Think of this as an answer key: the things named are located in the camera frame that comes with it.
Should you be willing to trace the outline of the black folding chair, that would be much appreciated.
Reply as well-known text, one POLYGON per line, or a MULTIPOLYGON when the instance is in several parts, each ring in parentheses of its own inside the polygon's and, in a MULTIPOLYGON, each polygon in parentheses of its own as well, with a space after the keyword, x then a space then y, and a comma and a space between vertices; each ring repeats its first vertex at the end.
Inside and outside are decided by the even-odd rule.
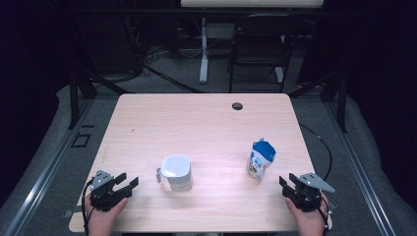
POLYGON ((295 41, 304 29, 303 20, 294 15, 250 14, 234 26, 227 72, 232 91, 234 67, 270 67, 282 70, 279 91, 287 78, 295 41))

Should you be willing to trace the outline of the black floor socket frame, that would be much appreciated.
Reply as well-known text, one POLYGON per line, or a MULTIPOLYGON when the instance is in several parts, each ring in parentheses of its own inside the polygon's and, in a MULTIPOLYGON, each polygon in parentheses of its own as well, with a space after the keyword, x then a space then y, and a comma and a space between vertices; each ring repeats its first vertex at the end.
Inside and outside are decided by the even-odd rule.
POLYGON ((71 144, 72 148, 85 148, 90 140, 91 134, 78 133, 71 144))

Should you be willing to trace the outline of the black metal stand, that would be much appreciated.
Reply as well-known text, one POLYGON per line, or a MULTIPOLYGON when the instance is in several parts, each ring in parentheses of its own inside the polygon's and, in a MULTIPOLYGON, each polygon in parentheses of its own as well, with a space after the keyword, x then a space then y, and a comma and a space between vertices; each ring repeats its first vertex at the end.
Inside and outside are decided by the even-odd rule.
POLYGON ((323 102, 331 102, 335 96, 338 95, 337 109, 336 109, 336 123, 343 133, 346 133, 345 127, 345 111, 347 100, 347 79, 342 71, 331 72, 323 77, 307 83, 305 86, 296 89, 291 92, 289 96, 291 98, 298 97, 301 94, 317 87, 320 84, 324 84, 325 88, 321 93, 321 100, 323 102))
POLYGON ((86 99, 95 99, 97 96, 97 91, 92 84, 93 82, 97 82, 118 94, 128 93, 127 90, 116 86, 98 73, 91 70, 76 70, 71 76, 69 83, 71 108, 71 123, 69 129, 73 129, 79 121, 79 92, 81 92, 86 99))

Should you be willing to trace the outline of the clear jar with white lid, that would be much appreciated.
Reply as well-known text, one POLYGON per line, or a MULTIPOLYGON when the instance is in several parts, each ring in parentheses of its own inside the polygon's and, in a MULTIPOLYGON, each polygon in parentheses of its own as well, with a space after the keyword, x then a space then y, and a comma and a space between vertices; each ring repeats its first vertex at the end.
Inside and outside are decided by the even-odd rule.
POLYGON ((172 191, 187 192, 193 187, 190 158, 186 155, 165 157, 156 169, 156 180, 162 182, 166 178, 172 191))

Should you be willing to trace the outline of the person's left hand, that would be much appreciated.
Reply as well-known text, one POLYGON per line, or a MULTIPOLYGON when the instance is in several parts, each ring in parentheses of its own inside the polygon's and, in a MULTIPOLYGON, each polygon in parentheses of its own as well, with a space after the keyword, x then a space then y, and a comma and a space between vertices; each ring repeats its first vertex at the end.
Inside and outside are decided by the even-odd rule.
POLYGON ((110 236, 118 215, 127 203, 128 200, 123 199, 111 210, 100 211, 91 205, 90 195, 87 195, 85 197, 85 209, 89 236, 110 236))

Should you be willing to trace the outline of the aluminium floor rail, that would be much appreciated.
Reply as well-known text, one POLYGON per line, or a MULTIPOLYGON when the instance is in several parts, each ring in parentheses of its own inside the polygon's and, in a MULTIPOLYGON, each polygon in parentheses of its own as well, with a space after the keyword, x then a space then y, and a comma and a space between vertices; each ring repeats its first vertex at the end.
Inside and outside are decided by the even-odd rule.
POLYGON ((342 145, 347 152, 347 159, 350 168, 355 177, 356 183, 359 186, 362 196, 368 206, 368 209, 374 218, 374 221, 380 231, 381 236, 397 236, 384 210, 380 198, 375 192, 372 183, 366 173, 359 156, 349 138, 349 135, 342 131, 337 119, 336 109, 331 103, 325 102, 324 107, 328 113, 330 123, 334 127, 337 135, 341 139, 342 145))
POLYGON ((82 102, 72 129, 70 104, 62 100, 55 117, 24 175, 0 208, 0 236, 19 236, 26 230, 63 160, 64 152, 77 135, 80 123, 89 114, 93 101, 82 102))

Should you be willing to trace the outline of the white desk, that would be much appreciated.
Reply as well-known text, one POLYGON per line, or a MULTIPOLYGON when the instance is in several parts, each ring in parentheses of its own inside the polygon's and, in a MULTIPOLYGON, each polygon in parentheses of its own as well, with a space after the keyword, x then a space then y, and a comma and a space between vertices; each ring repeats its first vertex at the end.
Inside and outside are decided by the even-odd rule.
MULTIPOLYGON (((181 0, 181 7, 186 8, 220 8, 220 9, 243 9, 243 8, 295 8, 295 9, 319 9, 325 0, 181 0)), ((209 57, 208 57, 208 31, 207 21, 202 17, 202 64, 200 83, 208 81, 209 57)))

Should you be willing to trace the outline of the blue and white pouch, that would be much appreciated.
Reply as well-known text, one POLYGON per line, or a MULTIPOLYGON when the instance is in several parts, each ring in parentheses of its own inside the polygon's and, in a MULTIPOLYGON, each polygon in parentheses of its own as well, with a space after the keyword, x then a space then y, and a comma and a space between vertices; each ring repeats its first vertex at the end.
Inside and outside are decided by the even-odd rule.
POLYGON ((274 162, 275 156, 275 148, 265 139, 253 142, 252 150, 247 160, 248 173, 254 178, 262 179, 266 170, 274 162))

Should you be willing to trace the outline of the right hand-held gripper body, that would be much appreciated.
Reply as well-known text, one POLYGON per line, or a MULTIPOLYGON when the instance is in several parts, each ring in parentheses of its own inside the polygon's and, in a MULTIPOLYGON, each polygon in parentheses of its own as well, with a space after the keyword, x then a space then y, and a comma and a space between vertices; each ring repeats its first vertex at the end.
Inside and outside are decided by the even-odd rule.
POLYGON ((321 191, 334 193, 335 188, 328 184, 316 173, 308 173, 297 176, 299 185, 292 188, 294 196, 290 199, 298 209, 310 212, 321 205, 321 191))

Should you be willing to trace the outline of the person's right hand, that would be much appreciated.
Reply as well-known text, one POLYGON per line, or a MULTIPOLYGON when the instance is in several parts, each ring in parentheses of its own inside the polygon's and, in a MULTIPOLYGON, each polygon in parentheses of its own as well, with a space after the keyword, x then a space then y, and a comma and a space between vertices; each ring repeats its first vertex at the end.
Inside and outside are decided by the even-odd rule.
POLYGON ((318 210, 304 212, 288 198, 285 203, 296 221, 300 236, 324 236, 325 221, 318 210))

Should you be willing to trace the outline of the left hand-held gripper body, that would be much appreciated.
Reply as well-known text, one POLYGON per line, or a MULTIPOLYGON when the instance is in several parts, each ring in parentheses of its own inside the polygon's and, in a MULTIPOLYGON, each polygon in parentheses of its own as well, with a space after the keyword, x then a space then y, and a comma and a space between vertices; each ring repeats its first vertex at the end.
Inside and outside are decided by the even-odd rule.
POLYGON ((109 211, 125 199, 119 194, 120 189, 113 190, 116 185, 114 178, 114 175, 103 170, 96 172, 90 186, 90 202, 93 207, 102 211, 109 211))

